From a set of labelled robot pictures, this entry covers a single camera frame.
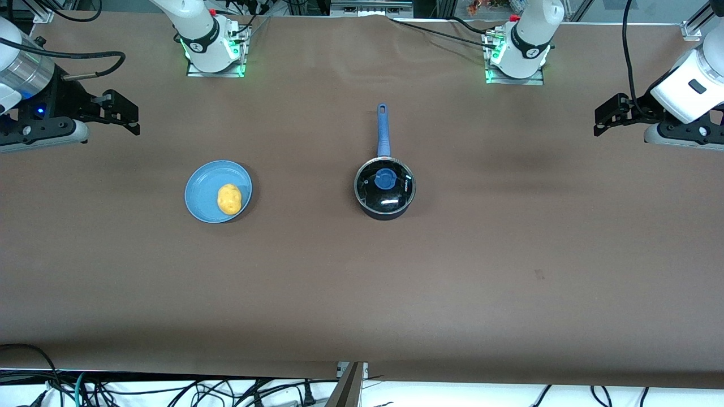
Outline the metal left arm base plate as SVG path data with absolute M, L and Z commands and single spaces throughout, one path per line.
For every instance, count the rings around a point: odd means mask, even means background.
M 545 78 L 542 67 L 538 68 L 536 73 L 532 77 L 528 78 L 514 78 L 505 75 L 502 70 L 496 65 L 492 64 L 492 59 L 498 54 L 497 49 L 503 44 L 503 33 L 499 30 L 486 30 L 484 34 L 481 34 L 483 44 L 494 45 L 495 49 L 485 48 L 484 49 L 484 61 L 485 61 L 485 77 L 488 84 L 505 84 L 505 85 L 530 85 L 530 86 L 543 86 L 545 85 Z

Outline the yellow potato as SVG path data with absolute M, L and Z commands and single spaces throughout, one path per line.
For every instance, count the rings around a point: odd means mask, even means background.
M 235 215 L 243 208 L 243 194 L 237 185 L 227 183 L 220 187 L 217 194 L 217 206 L 226 215 Z

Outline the blue round plate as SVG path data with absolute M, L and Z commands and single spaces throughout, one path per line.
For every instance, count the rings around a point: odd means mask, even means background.
M 232 214 L 226 214 L 218 204 L 219 190 L 227 184 L 240 191 L 240 208 Z M 184 189 L 184 203 L 197 220 L 225 223 L 245 211 L 252 194 L 253 180 L 245 167 L 233 161 L 217 160 L 202 165 L 191 175 Z

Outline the brown table cloth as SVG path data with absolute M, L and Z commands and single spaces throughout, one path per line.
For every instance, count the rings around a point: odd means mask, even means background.
M 543 86 L 383 16 L 271 18 L 244 78 L 187 77 L 165 15 L 34 34 L 127 54 L 84 85 L 142 134 L 0 155 L 0 343 L 61 369 L 724 387 L 724 153 L 593 136 L 618 26 L 561 26 Z M 393 220 L 354 195 L 381 103 L 417 182 Z M 253 194 L 204 223 L 184 189 L 217 160 Z

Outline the glass lid with blue knob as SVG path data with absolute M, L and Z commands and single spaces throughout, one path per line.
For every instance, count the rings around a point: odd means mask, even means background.
M 375 157 L 357 170 L 352 183 L 360 206 L 375 215 L 393 216 L 409 207 L 417 182 L 411 169 L 393 157 Z

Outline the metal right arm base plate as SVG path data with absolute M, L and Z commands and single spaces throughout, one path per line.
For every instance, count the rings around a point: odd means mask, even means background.
M 214 30 L 204 38 L 191 40 L 181 36 L 189 77 L 244 77 L 250 44 L 250 30 L 239 28 L 238 21 L 214 17 Z

